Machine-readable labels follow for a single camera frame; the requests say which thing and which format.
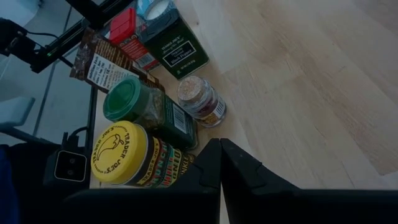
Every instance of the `yellow jar lid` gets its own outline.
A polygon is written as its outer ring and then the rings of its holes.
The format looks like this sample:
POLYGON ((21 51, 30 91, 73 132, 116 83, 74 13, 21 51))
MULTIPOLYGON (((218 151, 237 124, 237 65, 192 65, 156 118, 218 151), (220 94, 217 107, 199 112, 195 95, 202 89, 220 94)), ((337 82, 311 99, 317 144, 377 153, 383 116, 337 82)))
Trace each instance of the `yellow jar lid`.
POLYGON ((91 171, 102 182, 123 184, 144 162, 147 137, 144 129, 128 121, 109 126, 98 138, 91 155, 91 171))

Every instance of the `small jar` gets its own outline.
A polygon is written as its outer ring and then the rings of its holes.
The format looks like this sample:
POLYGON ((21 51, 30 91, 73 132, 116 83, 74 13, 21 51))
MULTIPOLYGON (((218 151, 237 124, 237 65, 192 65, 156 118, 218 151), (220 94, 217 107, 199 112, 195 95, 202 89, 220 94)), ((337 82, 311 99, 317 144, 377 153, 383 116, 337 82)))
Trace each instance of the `small jar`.
POLYGON ((119 121, 99 136, 91 155, 91 171, 108 184, 165 188, 183 175, 194 159, 194 155, 152 137, 143 127, 119 121))
POLYGON ((224 100, 207 80, 190 76, 178 86, 178 103, 206 128, 219 125, 225 118, 224 100))
POLYGON ((139 124, 176 148, 198 145, 196 121, 165 93, 136 77, 126 77, 109 91, 103 111, 106 119, 139 124))

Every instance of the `trader joe's logo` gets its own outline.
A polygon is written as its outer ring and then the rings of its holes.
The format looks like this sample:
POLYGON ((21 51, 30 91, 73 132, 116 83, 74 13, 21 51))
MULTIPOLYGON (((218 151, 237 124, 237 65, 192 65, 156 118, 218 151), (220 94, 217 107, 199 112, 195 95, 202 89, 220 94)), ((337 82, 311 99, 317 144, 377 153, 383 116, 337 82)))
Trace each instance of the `trader joe's logo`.
POLYGON ((124 145, 124 141, 120 138, 120 135, 114 134, 107 138, 104 143, 102 143, 101 147, 99 147, 97 153, 97 160, 100 159, 102 153, 107 150, 116 149, 119 145, 124 145))
POLYGON ((98 140, 91 157, 94 168, 108 174, 121 165, 130 147, 130 134, 124 126, 113 126, 98 140))

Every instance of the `wooden surface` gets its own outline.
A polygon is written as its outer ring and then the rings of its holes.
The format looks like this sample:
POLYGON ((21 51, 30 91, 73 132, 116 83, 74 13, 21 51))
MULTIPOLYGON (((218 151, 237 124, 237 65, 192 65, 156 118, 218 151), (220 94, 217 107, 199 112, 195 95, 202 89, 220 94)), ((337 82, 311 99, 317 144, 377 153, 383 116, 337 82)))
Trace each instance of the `wooden surface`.
POLYGON ((230 138, 301 188, 398 188, 397 1, 175 2, 210 57, 195 74, 228 105, 201 143, 230 138))

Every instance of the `green tin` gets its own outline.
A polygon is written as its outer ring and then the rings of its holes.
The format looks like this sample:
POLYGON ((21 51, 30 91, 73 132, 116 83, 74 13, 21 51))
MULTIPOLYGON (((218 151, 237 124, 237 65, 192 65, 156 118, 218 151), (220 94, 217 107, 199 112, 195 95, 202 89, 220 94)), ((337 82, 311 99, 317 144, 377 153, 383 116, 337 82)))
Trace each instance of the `green tin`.
POLYGON ((146 20, 146 24, 140 41, 178 80, 208 63, 206 52, 172 1, 159 17, 146 20))

